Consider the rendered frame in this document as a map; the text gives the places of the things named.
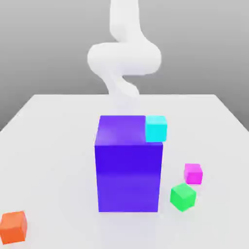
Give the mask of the small cyan cube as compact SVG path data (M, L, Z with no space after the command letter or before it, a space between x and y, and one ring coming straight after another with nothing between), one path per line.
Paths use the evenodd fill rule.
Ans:
M145 139L147 142L165 142L167 139L167 120L165 116L146 115Z

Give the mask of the small magenta cube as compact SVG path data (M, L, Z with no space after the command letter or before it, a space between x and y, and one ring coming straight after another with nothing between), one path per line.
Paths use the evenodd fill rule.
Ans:
M184 167L184 179L187 184L200 185L202 183L203 171L200 164L186 163Z

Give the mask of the small green cube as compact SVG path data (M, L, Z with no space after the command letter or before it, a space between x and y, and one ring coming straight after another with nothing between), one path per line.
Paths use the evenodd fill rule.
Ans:
M186 183L181 183L171 189L170 202L180 211L185 211L195 205L196 191Z

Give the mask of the small orange cube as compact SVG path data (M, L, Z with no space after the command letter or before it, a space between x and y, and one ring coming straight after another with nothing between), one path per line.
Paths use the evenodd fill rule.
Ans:
M4 213L0 221L0 238L4 245L26 239L27 219L24 211Z

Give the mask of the large purple box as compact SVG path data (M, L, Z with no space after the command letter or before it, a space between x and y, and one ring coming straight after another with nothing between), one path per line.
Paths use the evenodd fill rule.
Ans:
M161 142L146 142L145 116L102 115L95 144L100 212L157 212Z

